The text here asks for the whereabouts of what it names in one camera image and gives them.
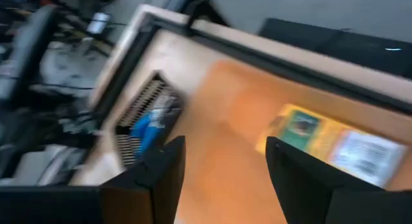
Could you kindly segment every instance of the orange surface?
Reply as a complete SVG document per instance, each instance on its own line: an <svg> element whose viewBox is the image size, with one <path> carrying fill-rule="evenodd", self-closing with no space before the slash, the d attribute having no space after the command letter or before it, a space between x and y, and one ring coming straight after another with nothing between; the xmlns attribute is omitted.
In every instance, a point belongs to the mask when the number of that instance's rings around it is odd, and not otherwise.
<svg viewBox="0 0 412 224"><path fill-rule="evenodd" d="M212 66L174 129L186 136L187 164L177 217L184 223L286 223L261 132L292 103L389 139L412 143L412 119L296 84L245 64ZM412 188L411 151L387 189Z"/></svg>

